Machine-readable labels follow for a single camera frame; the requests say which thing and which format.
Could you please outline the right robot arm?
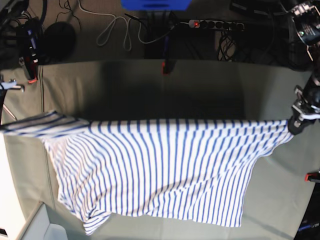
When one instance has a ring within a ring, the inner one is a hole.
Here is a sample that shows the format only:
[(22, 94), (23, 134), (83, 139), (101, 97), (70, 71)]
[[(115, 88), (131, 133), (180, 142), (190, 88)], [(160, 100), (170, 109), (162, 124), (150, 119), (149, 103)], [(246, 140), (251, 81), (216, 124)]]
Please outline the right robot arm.
[(42, 1), (40, 17), (32, 17), (28, 8), (28, 0), (2, 0), (0, 2), (0, 48), (17, 50), (18, 64), (28, 84), (32, 85), (39, 79), (41, 40), (48, 2)]

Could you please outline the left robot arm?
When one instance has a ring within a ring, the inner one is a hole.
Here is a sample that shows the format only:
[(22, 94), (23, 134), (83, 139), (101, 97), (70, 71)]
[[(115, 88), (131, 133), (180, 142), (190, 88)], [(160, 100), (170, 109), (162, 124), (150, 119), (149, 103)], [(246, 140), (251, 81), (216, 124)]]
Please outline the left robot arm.
[(292, 17), (298, 38), (306, 46), (313, 70), (306, 85), (296, 86), (297, 99), (291, 106), (288, 131), (298, 135), (320, 119), (320, 2), (318, 0), (284, 0), (283, 8)]

